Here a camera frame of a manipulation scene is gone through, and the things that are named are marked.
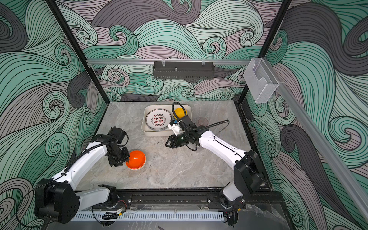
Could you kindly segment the orange bowl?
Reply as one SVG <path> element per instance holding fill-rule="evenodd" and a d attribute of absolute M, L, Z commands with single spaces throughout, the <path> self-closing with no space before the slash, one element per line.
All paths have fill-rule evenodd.
<path fill-rule="evenodd" d="M 146 155 L 139 150 L 132 151 L 129 154 L 129 160 L 126 162 L 127 168 L 131 170 L 140 170 L 146 164 Z"/>

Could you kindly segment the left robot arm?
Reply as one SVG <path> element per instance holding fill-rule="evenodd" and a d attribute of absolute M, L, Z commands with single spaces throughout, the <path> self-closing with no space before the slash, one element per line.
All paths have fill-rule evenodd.
<path fill-rule="evenodd" d="M 86 208 L 98 204 L 116 207 L 118 194 L 114 186 L 99 185 L 82 192 L 76 189 L 101 158 L 106 157 L 109 165 L 114 167 L 127 162 L 130 155 L 122 141 L 128 139 L 123 129 L 112 127 L 107 134 L 93 137 L 87 147 L 59 173 L 50 179 L 42 179 L 35 189 L 35 216 L 65 224 Z"/>

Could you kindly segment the yellow bowl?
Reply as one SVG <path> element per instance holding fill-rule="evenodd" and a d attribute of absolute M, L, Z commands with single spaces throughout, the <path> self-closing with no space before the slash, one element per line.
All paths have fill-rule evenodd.
<path fill-rule="evenodd" d="M 174 113 L 175 113 L 177 119 L 182 119 L 184 116 L 188 115 L 187 110 L 185 110 L 185 109 L 183 109 L 181 107 L 180 108 L 176 108 L 174 110 Z"/>

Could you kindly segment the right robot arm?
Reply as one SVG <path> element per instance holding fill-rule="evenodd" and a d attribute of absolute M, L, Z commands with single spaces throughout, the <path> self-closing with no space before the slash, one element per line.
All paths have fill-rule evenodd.
<path fill-rule="evenodd" d="M 224 120 L 208 126 L 196 126 L 188 116 L 184 116 L 169 123 L 168 128 L 173 135 L 165 144 L 171 149 L 194 144 L 195 148 L 192 151 L 196 151 L 198 147 L 207 149 L 233 169 L 233 181 L 220 192 L 224 206 L 229 206 L 240 197 L 252 196 L 261 185 L 266 183 L 265 168 L 255 151 L 234 147 L 210 130 L 212 127 L 229 123 L 229 120 Z"/>

